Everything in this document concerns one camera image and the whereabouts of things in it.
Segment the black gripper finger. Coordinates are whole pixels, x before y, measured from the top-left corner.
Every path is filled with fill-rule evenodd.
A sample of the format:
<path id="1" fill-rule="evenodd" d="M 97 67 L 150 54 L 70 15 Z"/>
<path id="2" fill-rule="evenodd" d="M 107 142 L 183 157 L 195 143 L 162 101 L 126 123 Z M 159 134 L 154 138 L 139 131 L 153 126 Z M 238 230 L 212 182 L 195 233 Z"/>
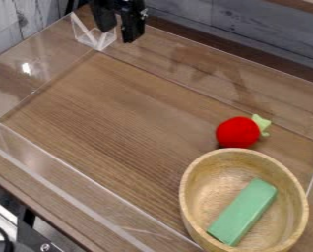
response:
<path id="1" fill-rule="evenodd" d="M 90 0 L 91 12 L 102 32 L 109 32 L 117 25 L 115 0 Z"/>
<path id="2" fill-rule="evenodd" d="M 145 34 L 147 8 L 145 0 L 122 0 L 121 31 L 125 43 L 133 43 Z"/>

